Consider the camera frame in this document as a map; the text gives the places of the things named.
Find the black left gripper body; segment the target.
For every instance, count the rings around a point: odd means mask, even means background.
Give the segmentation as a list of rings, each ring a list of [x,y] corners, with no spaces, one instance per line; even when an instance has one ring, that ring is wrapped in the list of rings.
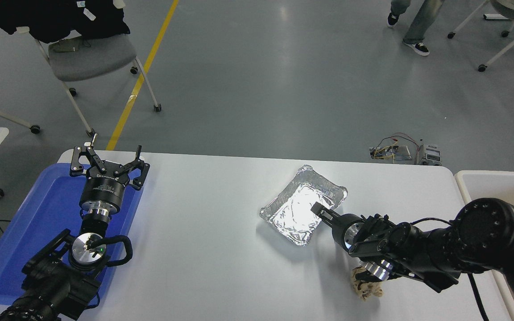
[[[129,184],[129,175],[114,176],[114,171],[99,173],[97,167],[86,170],[87,181],[80,197],[80,207],[89,210],[91,205],[102,202],[108,210],[119,210],[122,205],[124,190]]]

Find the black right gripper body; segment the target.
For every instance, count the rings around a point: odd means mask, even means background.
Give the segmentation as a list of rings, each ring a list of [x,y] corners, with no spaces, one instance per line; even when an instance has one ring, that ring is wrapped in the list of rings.
[[[363,227],[365,220],[355,214],[344,214],[332,220],[332,236],[334,241],[346,251],[356,242],[356,236]]]

